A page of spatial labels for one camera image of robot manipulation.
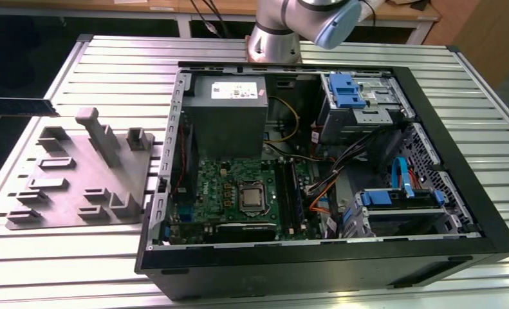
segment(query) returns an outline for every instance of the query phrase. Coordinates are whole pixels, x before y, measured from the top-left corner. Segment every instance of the metal workbench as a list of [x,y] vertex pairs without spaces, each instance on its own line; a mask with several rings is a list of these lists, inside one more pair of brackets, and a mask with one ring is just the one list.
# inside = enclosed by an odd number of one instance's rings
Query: metal workbench
[[[407,66],[509,226],[509,110],[458,53],[439,46],[343,44],[301,46],[303,63]],[[22,188],[42,126],[81,131],[73,115],[95,106],[118,132],[143,127],[159,142],[158,170],[175,62],[245,61],[242,40],[82,36],[45,98],[61,118],[33,118],[0,171],[0,213]],[[153,189],[155,179],[147,179]],[[0,217],[0,308],[127,308],[174,304],[133,272],[139,224],[9,231]],[[211,299],[206,306],[374,306],[509,308],[509,258],[473,267],[422,288]]]

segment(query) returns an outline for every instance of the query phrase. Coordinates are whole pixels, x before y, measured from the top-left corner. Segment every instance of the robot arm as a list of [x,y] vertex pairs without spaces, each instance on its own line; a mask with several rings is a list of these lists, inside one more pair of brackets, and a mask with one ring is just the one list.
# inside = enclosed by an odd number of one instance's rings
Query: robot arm
[[255,26],[247,42],[250,61],[295,62],[298,35],[330,50],[343,42],[359,16],[358,0],[258,0]]

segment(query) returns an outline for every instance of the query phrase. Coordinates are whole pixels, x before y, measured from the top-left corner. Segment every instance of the blue plastic clip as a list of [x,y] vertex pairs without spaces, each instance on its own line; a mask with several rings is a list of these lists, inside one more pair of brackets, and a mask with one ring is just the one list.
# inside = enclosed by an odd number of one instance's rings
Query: blue plastic clip
[[[397,181],[397,168],[399,168],[401,171],[401,185]],[[406,167],[406,160],[402,156],[397,156],[393,159],[393,165],[391,165],[391,187],[393,188],[403,188],[406,192],[406,197],[413,198],[414,192],[411,191],[410,187],[410,180],[409,180],[409,169]]]
[[373,205],[391,205],[387,191],[365,191],[365,195],[370,197]]
[[361,193],[362,206],[370,205],[370,198],[366,193]]
[[349,74],[330,74],[329,82],[338,108],[363,108],[366,106],[358,96],[358,85]]
[[347,208],[346,213],[345,213],[343,216],[341,217],[341,225],[346,224],[347,219],[350,218],[350,216],[351,216],[351,211],[350,211],[350,208]]
[[433,191],[433,196],[435,197],[437,204],[441,206],[445,203],[445,196],[439,190]]

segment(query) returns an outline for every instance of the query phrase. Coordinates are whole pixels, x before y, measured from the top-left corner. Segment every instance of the orange wire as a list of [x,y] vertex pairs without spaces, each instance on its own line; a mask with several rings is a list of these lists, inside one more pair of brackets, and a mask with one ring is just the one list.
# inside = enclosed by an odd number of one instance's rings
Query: orange wire
[[322,189],[319,195],[315,197],[315,199],[313,200],[311,202],[311,205],[309,205],[309,210],[310,211],[319,211],[319,212],[325,212],[329,214],[329,211],[323,208],[318,208],[318,207],[314,207],[317,205],[317,202],[318,200],[321,199],[321,197],[325,195],[326,191],[330,189],[331,185],[337,182],[338,178],[335,177],[334,180],[331,180],[329,182],[329,184],[326,185],[326,187]]
[[410,181],[413,182],[413,186],[414,186],[414,188],[415,188],[415,189],[421,189],[422,186],[421,186],[419,181],[418,181],[418,178],[415,177],[415,174],[414,174],[414,172],[413,172],[411,170],[409,170],[409,175],[410,175],[410,177],[413,178]]

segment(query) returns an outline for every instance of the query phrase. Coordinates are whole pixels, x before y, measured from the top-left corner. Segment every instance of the wooden table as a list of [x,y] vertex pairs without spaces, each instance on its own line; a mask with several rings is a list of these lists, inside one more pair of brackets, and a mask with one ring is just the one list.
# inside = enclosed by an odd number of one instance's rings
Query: wooden table
[[[194,0],[206,20],[217,20],[201,0]],[[213,0],[226,21],[254,21],[255,0]],[[189,0],[149,0],[147,3],[115,5],[113,0],[0,0],[0,15],[174,19],[179,37],[190,38],[189,22],[199,20]],[[439,14],[431,6],[421,12],[409,6],[383,3],[375,10],[375,25],[413,29],[406,44],[421,44]],[[371,25],[371,17],[359,23]]]

